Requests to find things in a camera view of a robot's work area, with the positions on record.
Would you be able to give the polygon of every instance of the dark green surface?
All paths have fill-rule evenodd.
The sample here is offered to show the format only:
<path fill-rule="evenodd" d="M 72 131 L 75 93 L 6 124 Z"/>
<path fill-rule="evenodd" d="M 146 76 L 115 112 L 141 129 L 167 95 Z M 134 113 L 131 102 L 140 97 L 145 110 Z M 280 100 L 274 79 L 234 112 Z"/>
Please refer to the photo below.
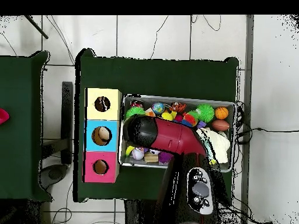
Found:
<path fill-rule="evenodd" d="M 41 158 L 40 77 L 48 52 L 32 57 L 0 56 L 0 198 L 49 201 L 38 182 Z"/>
<path fill-rule="evenodd" d="M 80 93 L 82 106 L 79 109 L 78 198 L 156 199 L 164 175 L 164 169 L 124 166 L 114 184 L 82 182 L 85 88 L 234 102 L 237 67 L 236 58 L 226 59 L 226 62 L 97 58 L 87 49 L 81 56 L 80 92 L 76 92 Z M 231 194 L 231 175 L 224 176 L 228 195 Z"/>

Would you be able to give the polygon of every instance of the orange basketball ball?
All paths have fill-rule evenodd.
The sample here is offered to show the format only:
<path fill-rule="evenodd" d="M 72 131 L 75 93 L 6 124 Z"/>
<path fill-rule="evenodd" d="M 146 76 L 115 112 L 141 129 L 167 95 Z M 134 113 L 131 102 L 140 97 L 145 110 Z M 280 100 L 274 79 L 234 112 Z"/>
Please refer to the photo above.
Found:
<path fill-rule="evenodd" d="M 215 110 L 215 116 L 219 120 L 223 120 L 228 116 L 228 110 L 226 107 L 217 107 Z"/>

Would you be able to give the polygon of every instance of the white cloth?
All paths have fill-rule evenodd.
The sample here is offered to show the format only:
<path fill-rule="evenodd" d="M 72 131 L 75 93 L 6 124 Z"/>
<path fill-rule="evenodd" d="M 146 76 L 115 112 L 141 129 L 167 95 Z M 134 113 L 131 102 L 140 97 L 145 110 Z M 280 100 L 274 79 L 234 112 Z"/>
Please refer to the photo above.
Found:
<path fill-rule="evenodd" d="M 230 148 L 231 143 L 227 138 L 215 131 L 211 131 L 209 128 L 200 128 L 196 132 L 200 138 L 210 140 L 218 163 L 228 162 L 227 150 Z"/>

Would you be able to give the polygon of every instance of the pink box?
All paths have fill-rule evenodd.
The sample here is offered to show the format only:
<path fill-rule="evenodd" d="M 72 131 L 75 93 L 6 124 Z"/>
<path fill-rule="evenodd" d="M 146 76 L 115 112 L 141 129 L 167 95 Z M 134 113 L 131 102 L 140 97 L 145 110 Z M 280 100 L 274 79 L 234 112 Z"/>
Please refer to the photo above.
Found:
<path fill-rule="evenodd" d="M 108 165 L 108 170 L 105 174 L 97 174 L 93 170 L 93 164 L 97 160 L 104 160 Z M 115 183 L 119 173 L 119 163 L 117 161 L 117 152 L 98 152 L 87 151 L 85 159 L 85 175 L 84 182 L 86 183 Z"/>

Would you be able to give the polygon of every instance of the silver button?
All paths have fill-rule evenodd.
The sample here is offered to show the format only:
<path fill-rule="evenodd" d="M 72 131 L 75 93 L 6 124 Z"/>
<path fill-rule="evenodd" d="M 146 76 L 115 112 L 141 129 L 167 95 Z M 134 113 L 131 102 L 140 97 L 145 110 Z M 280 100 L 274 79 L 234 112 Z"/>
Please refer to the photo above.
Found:
<path fill-rule="evenodd" d="M 199 204 L 200 203 L 200 198 L 199 197 L 195 197 L 193 198 L 194 203 Z"/>

